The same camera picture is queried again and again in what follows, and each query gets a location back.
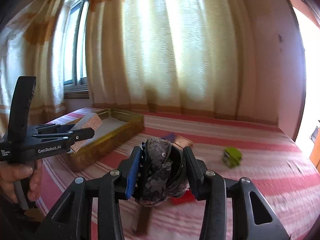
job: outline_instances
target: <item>wall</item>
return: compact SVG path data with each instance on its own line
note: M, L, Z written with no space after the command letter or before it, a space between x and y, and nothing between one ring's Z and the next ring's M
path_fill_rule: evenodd
M65 99L67 113L73 112L83 107L91 107L90 99Z
M306 68L299 25L289 0L269 0L280 49L278 126L295 140L306 92Z

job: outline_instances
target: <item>green box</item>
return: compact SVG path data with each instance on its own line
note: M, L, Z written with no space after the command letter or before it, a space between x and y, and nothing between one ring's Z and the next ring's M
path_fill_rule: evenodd
M242 153L234 147L225 148L222 155L222 161L232 169L235 166L240 165L242 161Z

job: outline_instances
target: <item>fingernail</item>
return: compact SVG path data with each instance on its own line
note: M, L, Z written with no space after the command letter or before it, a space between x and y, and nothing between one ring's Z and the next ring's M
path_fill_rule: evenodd
M38 187L38 185L37 185L36 183L32 183L32 184L30 185L30 189L31 189L32 191L34 191L37 187Z
M29 166L24 166L20 169L21 176L30 176L33 173L33 169Z

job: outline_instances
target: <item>bed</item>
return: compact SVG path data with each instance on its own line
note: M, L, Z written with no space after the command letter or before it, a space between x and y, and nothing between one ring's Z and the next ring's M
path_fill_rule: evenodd
M65 124L96 108L82 108L52 122ZM42 194L37 206L47 214L68 185L78 176L94 179L115 169L136 145L151 136L170 132L193 141L196 158L225 178L249 177L265 196L291 239L303 239L320 214L320 174L295 143L278 127L248 122L218 120L181 114L144 112L145 129L81 172L73 172L60 156L43 161ZM226 146L243 153L242 164L230 170L221 161ZM126 239L199 239L204 201L172 205L167 201L153 208L148 234L136 236L132 221L134 199L120 202ZM227 239L232 239L232 204L227 202ZM97 201L92 208L92 239L97 236Z

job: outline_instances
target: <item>blue gripper pad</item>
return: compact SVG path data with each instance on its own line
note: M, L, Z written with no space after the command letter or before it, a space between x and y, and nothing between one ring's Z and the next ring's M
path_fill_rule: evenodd
M132 153L131 153L131 155L134 155L134 157L133 157L134 159L132 160L132 165L131 165L130 170L128 172L127 188L125 190L125 197L127 200L133 194L134 188L136 186L138 171L139 171L139 167L140 167L141 154L142 154L141 148L138 146L135 146L133 148Z

